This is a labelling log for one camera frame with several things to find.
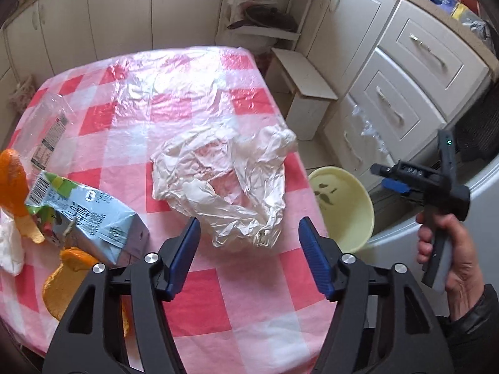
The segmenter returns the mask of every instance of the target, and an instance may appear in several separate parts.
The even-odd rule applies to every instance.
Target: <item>blue gripper pad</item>
[[[182,291],[187,273],[191,267],[194,254],[198,249],[201,238],[201,226],[197,219],[193,218],[191,226],[184,232],[184,237],[170,267],[168,287],[166,293],[173,299]]]
[[[396,181],[391,178],[383,178],[381,186],[400,194],[406,194],[411,191],[411,188],[406,183],[402,183],[401,181]]]
[[[331,300],[335,292],[332,283],[332,267],[329,265],[324,252],[317,242],[316,232],[310,224],[311,222],[308,222],[305,218],[300,221],[298,225],[298,238],[317,289],[321,294],[324,294],[326,299]]]

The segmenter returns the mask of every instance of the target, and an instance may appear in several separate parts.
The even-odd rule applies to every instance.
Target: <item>silver screw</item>
[[[400,274],[405,274],[405,273],[407,273],[407,267],[406,267],[406,265],[405,265],[405,264],[402,264],[402,263],[397,263],[397,264],[395,265],[395,271],[396,271],[397,273],[400,273]]]
[[[102,263],[97,263],[95,266],[92,267],[92,271],[94,273],[102,273],[106,269],[106,266],[104,266]]]
[[[144,260],[146,261],[146,263],[156,263],[159,259],[159,256],[157,253],[148,253],[146,254],[146,256],[144,257]]]
[[[354,264],[355,263],[355,256],[353,254],[344,254],[341,256],[341,261],[346,264]]]

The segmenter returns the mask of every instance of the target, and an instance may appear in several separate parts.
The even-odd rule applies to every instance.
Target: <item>yellow bowl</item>
[[[357,178],[338,167],[321,167],[308,177],[327,232],[343,253],[366,244],[374,229],[371,197]]]

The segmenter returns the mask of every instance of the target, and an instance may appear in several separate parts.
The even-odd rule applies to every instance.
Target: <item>table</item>
[[[149,156],[163,141],[195,125],[223,120],[245,135],[283,122],[249,52],[203,47],[143,52],[68,70],[33,97],[12,138],[47,94],[60,94],[74,122],[49,171],[106,191],[133,208],[151,232],[147,251],[181,232],[186,218],[155,201]],[[285,160],[283,232],[273,249],[216,249],[203,235],[183,292],[164,303],[189,374],[308,372],[334,304],[317,291],[298,241],[310,216],[326,229],[297,153]],[[0,317],[30,349],[47,351],[57,320],[41,298],[59,265],[49,243],[23,241],[20,275],[0,271]],[[129,339],[131,365],[140,367]]]

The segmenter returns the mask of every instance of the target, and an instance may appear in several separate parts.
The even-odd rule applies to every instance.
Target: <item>human hand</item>
[[[423,213],[416,216],[416,222],[425,222]],[[456,321],[470,311],[482,296],[483,275],[478,265],[473,239],[455,215],[435,215],[435,225],[448,231],[452,241],[452,265],[447,277],[446,291],[451,320]],[[433,250],[433,232],[423,225],[419,228],[418,237],[417,260],[418,263],[425,264]]]

